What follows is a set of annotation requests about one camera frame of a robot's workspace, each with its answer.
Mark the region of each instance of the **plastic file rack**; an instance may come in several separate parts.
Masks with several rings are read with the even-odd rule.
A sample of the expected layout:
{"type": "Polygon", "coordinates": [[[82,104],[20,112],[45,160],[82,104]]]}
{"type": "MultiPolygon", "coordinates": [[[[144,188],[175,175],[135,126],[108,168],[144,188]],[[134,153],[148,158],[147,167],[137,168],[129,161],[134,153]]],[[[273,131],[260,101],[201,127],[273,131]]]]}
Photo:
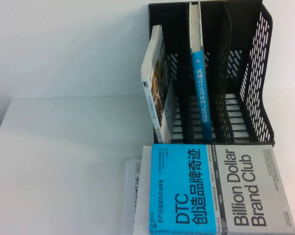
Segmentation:
{"type": "MultiPolygon", "coordinates": [[[[201,9],[213,141],[274,145],[262,100],[272,31],[269,12],[261,0],[203,1],[201,9]]],[[[172,143],[203,143],[188,10],[189,2],[149,5],[150,34],[153,25],[162,25],[178,100],[172,143]]]]}

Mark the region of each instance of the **book cover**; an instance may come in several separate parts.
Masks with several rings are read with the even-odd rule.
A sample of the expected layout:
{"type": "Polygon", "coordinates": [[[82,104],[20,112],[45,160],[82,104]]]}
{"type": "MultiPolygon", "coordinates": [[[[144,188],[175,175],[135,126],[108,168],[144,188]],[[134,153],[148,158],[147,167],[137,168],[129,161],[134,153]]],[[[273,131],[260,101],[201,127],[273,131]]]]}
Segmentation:
{"type": "Polygon", "coordinates": [[[154,144],[149,232],[295,234],[272,146],[154,144]]]}
{"type": "Polygon", "coordinates": [[[123,213],[120,235],[132,235],[137,208],[141,159],[126,161],[124,173],[123,213]]]}
{"type": "Polygon", "coordinates": [[[171,143],[177,107],[161,25],[152,29],[141,79],[159,143],[171,143]]]}
{"type": "Polygon", "coordinates": [[[197,92],[197,102],[201,119],[204,142],[212,142],[211,117],[208,89],[204,63],[203,35],[201,22],[201,6],[189,5],[189,38],[194,79],[197,92]]]}

